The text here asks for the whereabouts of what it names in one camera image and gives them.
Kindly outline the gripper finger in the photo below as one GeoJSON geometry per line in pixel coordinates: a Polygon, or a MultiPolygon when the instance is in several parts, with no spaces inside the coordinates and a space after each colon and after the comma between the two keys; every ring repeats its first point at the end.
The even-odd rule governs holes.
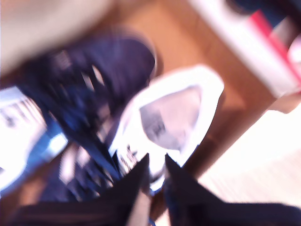
{"type": "Polygon", "coordinates": [[[74,205],[74,221],[148,221],[150,213],[149,155],[113,188],[91,202],[74,205]]]}
{"type": "Polygon", "coordinates": [[[164,194],[172,224],[235,224],[222,213],[224,202],[200,185],[168,154],[164,194]]]}

